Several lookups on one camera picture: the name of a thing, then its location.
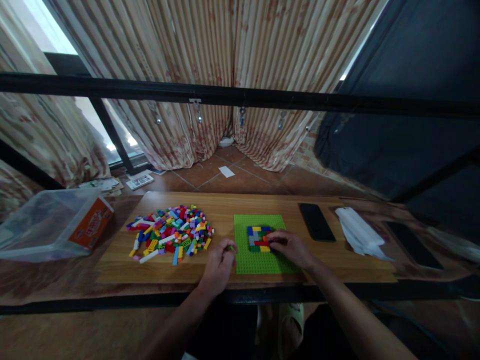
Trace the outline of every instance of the brick wall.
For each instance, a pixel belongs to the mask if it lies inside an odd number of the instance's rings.
[[[320,130],[321,120],[316,121],[312,126],[311,131],[307,134],[305,139],[300,144],[300,147],[296,151],[291,163],[306,169],[312,173],[320,174],[326,176],[332,180],[335,180],[339,183],[348,184],[351,187],[362,190],[368,194],[372,194],[380,199],[386,200],[385,196],[378,191],[370,189],[359,182],[350,179],[349,177],[340,175],[339,173],[332,171],[324,167],[320,161],[316,158],[314,154],[315,141],[317,140],[317,135]]]

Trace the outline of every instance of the yellow lego brick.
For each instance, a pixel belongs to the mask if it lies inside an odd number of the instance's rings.
[[[151,242],[150,242],[150,246],[148,247],[148,251],[149,252],[152,252],[153,250],[155,250],[155,245],[157,245],[159,241],[157,239],[153,239]]]
[[[208,238],[208,240],[206,241],[205,243],[205,246],[203,247],[205,250],[207,250],[209,248],[209,245],[210,245],[210,242],[212,241],[211,238]]]

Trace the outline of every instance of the wooden table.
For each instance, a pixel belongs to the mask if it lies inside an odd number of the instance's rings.
[[[300,213],[298,203],[318,204],[336,242],[313,241]],[[137,215],[146,215],[156,209],[178,205],[197,205],[215,228],[212,246],[223,237],[234,239],[234,214],[282,215],[286,228],[298,233],[310,251],[330,266],[344,282],[349,283],[394,283],[394,267],[387,261],[370,256],[361,256],[349,249],[335,209],[343,203],[337,197],[244,195],[191,192],[147,192],[125,224]],[[177,283],[192,284],[200,280],[208,251],[190,257],[181,264],[172,266],[173,255],[155,256],[144,264],[132,260],[135,233],[123,226],[115,235],[96,269],[100,271],[98,283]],[[311,283],[304,273],[299,274],[236,274],[230,283]]]

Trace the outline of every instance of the table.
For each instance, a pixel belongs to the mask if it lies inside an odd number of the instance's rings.
[[[169,307],[181,304],[189,291],[195,287],[194,284],[96,282],[99,273],[95,266],[112,243],[113,235],[121,229],[141,198],[138,195],[107,198],[115,213],[90,256],[40,264],[0,260],[2,277],[0,315]],[[341,197],[339,200],[357,210],[364,219],[372,221],[372,225],[373,221],[381,221],[385,216],[403,222],[416,221],[403,205],[347,197]],[[435,252],[435,248],[429,246],[429,249]],[[395,265],[396,274],[401,277],[397,283],[347,282],[346,286],[362,300],[480,298],[480,279],[472,271],[465,272],[463,268],[452,268],[445,272],[441,281],[425,281],[419,280],[425,275],[420,272],[412,276],[412,266],[407,262],[399,259],[397,263],[408,265],[406,269],[408,271],[402,271],[401,267]],[[218,297],[218,301],[231,304],[262,304],[325,300],[314,285],[271,283],[269,287],[239,288],[240,285],[242,284],[232,283],[232,288],[224,291]]]
[[[314,241],[310,237],[299,203],[317,204],[320,207],[335,235],[335,243]],[[287,230],[297,233],[310,252],[331,267],[342,281],[397,282],[393,275],[395,268],[390,262],[358,255],[347,246],[340,221],[335,214],[335,209],[344,206],[338,197],[148,191],[125,224],[135,221],[138,215],[145,216],[156,209],[165,210],[181,204],[195,204],[206,215],[207,220],[215,228],[211,246],[215,246],[223,237],[235,238],[234,214],[282,215]],[[123,226],[96,267],[100,271],[98,283],[195,284],[200,281],[207,262],[207,251],[201,251],[192,257],[186,256],[177,266],[172,266],[173,255],[171,254],[155,256],[146,263],[140,264],[128,256],[134,241],[135,233],[127,231],[126,226]],[[232,283],[243,284],[240,287],[244,289],[250,288],[251,283],[313,284],[308,275],[303,272],[236,274],[235,271],[232,272],[229,280],[229,285]]]

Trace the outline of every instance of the foot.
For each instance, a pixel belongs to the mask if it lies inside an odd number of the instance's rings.
[[[283,358],[288,359],[302,342],[302,333],[299,324],[292,317],[288,317],[281,325]]]

